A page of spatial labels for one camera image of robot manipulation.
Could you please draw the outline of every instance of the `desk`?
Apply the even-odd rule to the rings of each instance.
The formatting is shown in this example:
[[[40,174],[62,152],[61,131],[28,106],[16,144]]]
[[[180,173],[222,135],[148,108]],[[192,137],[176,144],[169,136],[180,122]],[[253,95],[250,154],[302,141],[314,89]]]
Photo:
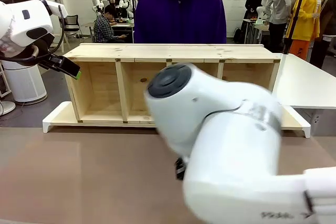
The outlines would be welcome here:
[[[249,28],[250,28],[250,26],[252,25],[252,24],[254,24],[255,23],[255,21],[252,21],[252,20],[250,20],[250,19],[243,19],[243,22],[246,22],[247,23],[247,25],[246,25],[246,31],[245,31],[245,39],[244,39],[244,44],[247,44],[247,34],[248,34],[248,30],[249,30]]]
[[[335,87],[334,76],[294,55],[282,56],[274,94],[283,105],[314,109],[312,130],[319,122],[321,110],[336,109]]]
[[[173,172],[176,155],[155,130],[70,130],[43,135],[38,128],[0,128],[5,146],[27,143],[19,145],[1,169],[0,219],[204,223],[186,207]],[[329,142],[335,147],[333,139]],[[335,160],[317,140],[282,138],[278,175],[333,166]]]
[[[91,35],[91,38],[92,38],[92,41],[94,42],[94,37],[93,37],[93,33],[92,33],[92,29],[94,27],[94,22],[92,23],[87,23],[84,25],[84,27],[88,27],[90,29],[90,35]],[[116,28],[122,28],[122,29],[126,29],[126,28],[130,28],[131,31],[132,31],[132,41],[134,43],[134,23],[118,23],[114,26],[112,26],[113,30],[114,31],[121,31],[121,29],[116,29]]]
[[[253,39],[253,41],[250,41],[250,44],[256,44],[257,43],[257,39],[258,39],[259,34],[260,34],[259,44],[261,44],[261,39],[263,37],[263,34],[269,34],[268,28],[269,28],[269,26],[253,24],[253,28],[252,28],[252,35],[253,36],[251,36],[251,40]]]

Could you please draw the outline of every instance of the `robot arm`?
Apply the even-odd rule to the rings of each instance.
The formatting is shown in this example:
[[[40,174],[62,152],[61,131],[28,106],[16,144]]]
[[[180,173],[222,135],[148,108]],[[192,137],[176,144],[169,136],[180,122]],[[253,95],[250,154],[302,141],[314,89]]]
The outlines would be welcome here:
[[[49,52],[54,40],[51,15],[61,17],[63,30],[60,43]],[[39,64],[76,78],[79,66],[54,54],[62,43],[67,16],[64,5],[51,1],[31,0],[8,5],[0,2],[0,60],[26,66]]]
[[[104,11],[104,3],[102,0],[93,0],[93,11],[97,14],[97,15],[101,15],[102,12]]]
[[[264,23],[264,20],[267,20],[267,3],[269,0],[261,0],[262,6],[259,6],[257,8],[257,13],[258,13],[258,20],[257,20],[257,25],[262,25]]]
[[[128,17],[133,18],[135,13],[136,1],[135,0],[121,0],[119,2],[119,8],[127,10]]]
[[[336,222],[336,168],[277,176],[281,106],[269,91],[178,64],[152,80],[145,99],[187,161],[184,198],[206,223]]]

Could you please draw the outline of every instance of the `gray hoodie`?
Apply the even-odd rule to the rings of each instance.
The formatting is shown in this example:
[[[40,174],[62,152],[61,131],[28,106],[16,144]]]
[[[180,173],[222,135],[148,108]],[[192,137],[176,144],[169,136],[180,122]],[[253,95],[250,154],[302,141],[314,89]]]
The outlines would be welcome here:
[[[285,24],[290,16],[292,0],[268,0],[266,6],[267,22],[272,24]]]

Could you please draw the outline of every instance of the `green tip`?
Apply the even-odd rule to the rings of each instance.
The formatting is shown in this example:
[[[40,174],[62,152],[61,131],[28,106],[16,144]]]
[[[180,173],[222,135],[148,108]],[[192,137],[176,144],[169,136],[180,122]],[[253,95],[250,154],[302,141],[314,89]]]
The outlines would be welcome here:
[[[81,71],[78,71],[78,74],[77,76],[75,77],[76,80],[79,80],[80,76],[82,75],[82,72]]]

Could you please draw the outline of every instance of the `brown table surface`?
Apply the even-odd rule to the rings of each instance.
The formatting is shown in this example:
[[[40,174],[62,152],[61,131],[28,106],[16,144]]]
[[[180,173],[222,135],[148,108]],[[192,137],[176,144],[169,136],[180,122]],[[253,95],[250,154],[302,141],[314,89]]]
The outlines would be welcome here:
[[[42,129],[0,128],[0,135],[2,148],[8,141],[18,146],[0,167],[0,219],[202,223],[185,207],[182,183],[174,178],[176,155],[155,130],[56,129],[43,134]],[[283,139],[279,174],[336,166],[314,139]]]

